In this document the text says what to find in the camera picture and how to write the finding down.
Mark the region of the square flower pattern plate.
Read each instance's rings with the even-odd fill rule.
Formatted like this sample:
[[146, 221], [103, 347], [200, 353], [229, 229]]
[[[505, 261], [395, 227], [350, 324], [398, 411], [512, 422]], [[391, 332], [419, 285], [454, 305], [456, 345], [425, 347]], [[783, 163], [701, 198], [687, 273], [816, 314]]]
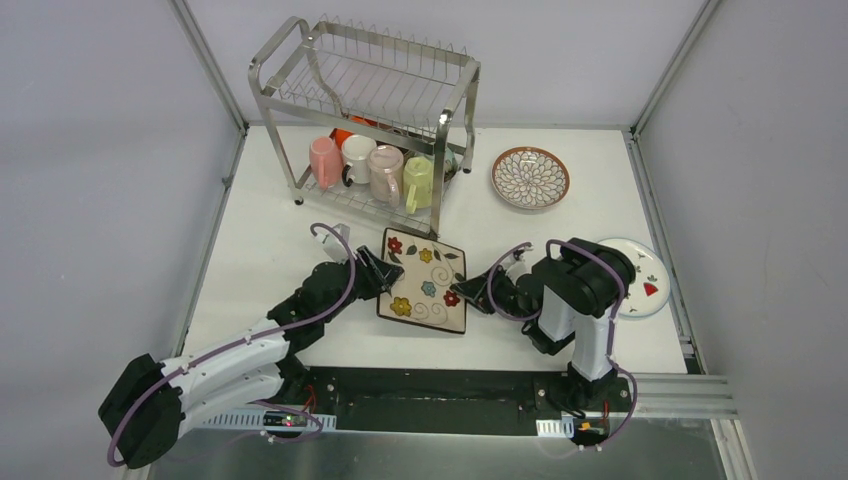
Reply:
[[381, 259], [402, 268], [403, 274], [378, 297], [378, 317], [451, 334], [466, 332], [467, 302], [451, 289], [467, 277], [463, 250], [387, 228]]

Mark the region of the pale yellow ceramic mug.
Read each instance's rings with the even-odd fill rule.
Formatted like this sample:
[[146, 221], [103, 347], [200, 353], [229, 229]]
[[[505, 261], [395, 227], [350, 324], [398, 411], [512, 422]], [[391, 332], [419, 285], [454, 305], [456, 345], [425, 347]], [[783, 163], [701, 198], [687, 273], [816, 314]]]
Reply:
[[408, 214], [431, 206], [433, 183], [434, 164], [428, 158], [415, 156], [406, 162], [403, 170], [403, 189], [405, 211]]

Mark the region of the translucent pink glass mug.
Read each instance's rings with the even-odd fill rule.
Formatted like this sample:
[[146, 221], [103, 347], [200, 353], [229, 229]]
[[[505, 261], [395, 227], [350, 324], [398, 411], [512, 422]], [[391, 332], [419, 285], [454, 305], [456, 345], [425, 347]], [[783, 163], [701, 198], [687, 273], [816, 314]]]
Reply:
[[404, 156], [392, 145], [378, 145], [368, 155], [369, 185], [372, 196], [398, 207], [403, 184]]

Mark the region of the round floral pattern plate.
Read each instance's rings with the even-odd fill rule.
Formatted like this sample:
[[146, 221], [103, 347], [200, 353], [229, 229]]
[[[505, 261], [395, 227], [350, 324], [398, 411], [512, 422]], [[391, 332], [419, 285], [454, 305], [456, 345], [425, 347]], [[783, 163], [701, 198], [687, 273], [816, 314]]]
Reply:
[[508, 149], [491, 168], [497, 195], [525, 210], [541, 210], [562, 201], [571, 186], [570, 173], [553, 153], [531, 146]]

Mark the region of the mint green ceramic bowl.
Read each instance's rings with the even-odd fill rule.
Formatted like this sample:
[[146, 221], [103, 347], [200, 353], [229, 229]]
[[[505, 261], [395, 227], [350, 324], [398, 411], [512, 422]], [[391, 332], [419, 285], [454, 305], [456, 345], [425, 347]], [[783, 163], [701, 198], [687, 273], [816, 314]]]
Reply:
[[458, 162], [455, 156], [455, 153], [452, 149], [446, 148], [444, 153], [444, 167], [443, 167], [443, 177], [444, 182], [447, 183], [452, 180], [452, 178], [456, 175], [459, 169]]

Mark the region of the small clear glass cup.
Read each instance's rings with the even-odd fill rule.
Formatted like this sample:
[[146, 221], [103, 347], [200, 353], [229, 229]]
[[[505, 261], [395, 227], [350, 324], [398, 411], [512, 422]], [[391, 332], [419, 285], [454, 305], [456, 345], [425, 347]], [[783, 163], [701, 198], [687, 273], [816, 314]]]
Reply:
[[358, 134], [349, 136], [342, 143], [342, 182], [345, 187], [353, 184], [367, 185], [370, 182], [368, 159], [376, 147], [374, 139]]

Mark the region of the pink ceramic mug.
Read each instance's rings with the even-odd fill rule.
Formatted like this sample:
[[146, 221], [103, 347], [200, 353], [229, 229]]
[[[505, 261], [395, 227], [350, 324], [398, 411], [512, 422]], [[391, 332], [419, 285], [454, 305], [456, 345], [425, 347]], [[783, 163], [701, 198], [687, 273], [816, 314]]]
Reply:
[[335, 141], [327, 136], [315, 138], [309, 149], [312, 175], [322, 190], [341, 181], [344, 162]]

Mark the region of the orange plastic bowl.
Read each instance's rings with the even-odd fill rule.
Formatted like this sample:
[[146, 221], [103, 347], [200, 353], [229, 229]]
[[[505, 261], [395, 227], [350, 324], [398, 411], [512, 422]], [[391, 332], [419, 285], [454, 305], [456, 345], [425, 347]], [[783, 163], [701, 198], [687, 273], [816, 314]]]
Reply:
[[[368, 126], [376, 126], [377, 125], [377, 123], [375, 121], [369, 120], [369, 119], [366, 119], [366, 118], [363, 118], [363, 117], [359, 117], [359, 116], [352, 116], [352, 117], [350, 117], [350, 120], [354, 121], [358, 124], [363, 124], [363, 125], [368, 125]], [[340, 130], [338, 128], [335, 128], [335, 129], [332, 130], [332, 132], [330, 134], [330, 138], [334, 140], [337, 148], [339, 150], [341, 150], [344, 142], [352, 135], [353, 135], [353, 132], [351, 132], [351, 131]]]

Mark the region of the stainless steel dish rack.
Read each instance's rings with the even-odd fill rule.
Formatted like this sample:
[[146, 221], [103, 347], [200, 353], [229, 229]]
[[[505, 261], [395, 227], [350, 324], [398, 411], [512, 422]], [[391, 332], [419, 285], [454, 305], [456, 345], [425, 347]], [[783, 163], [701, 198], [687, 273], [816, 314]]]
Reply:
[[[448, 184], [446, 155], [472, 169], [474, 114], [481, 64], [451, 44], [430, 44], [362, 24], [293, 16], [267, 40], [248, 67], [248, 84], [294, 202], [327, 203], [435, 239]], [[308, 159], [285, 147], [277, 115], [360, 134], [436, 164], [433, 203], [415, 213], [364, 187], [323, 189]]]

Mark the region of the watermelon pattern round plate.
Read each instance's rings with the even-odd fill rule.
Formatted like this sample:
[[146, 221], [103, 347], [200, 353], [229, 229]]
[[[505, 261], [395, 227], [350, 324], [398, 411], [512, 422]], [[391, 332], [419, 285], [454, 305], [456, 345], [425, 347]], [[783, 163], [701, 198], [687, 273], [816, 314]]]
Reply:
[[603, 239], [600, 244], [625, 254], [635, 268], [635, 280], [619, 315], [641, 320], [658, 313], [671, 293], [670, 276], [659, 255], [640, 242], [621, 237]]

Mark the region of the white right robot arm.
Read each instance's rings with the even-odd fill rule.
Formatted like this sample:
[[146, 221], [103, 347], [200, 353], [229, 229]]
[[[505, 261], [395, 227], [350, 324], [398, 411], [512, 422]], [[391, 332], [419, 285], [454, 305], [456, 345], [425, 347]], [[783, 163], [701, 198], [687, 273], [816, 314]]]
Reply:
[[513, 247], [484, 273], [457, 279], [448, 290], [483, 314], [520, 323], [543, 354], [573, 346], [563, 390], [576, 407], [593, 409], [621, 371], [612, 358], [615, 319], [636, 267], [623, 252], [576, 237], [547, 241], [544, 256], [527, 265], [531, 248], [529, 242]]

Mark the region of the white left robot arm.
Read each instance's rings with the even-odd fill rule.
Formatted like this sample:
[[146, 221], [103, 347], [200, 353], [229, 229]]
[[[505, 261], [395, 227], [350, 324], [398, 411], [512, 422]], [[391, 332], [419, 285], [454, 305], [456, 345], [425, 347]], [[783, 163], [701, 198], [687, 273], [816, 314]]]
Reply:
[[297, 353], [347, 306], [389, 292], [403, 275], [361, 246], [342, 262], [316, 265], [289, 297], [227, 340], [174, 358], [132, 359], [98, 409], [110, 435], [108, 463], [138, 469], [231, 408], [273, 397], [297, 402], [305, 390]]

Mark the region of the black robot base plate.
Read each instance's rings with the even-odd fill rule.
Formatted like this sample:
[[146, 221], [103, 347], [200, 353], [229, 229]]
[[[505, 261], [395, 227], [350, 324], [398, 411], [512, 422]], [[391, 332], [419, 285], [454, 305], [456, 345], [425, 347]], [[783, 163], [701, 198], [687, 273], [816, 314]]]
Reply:
[[559, 372], [311, 367], [283, 389], [312, 399], [336, 429], [362, 432], [535, 436], [566, 404]]

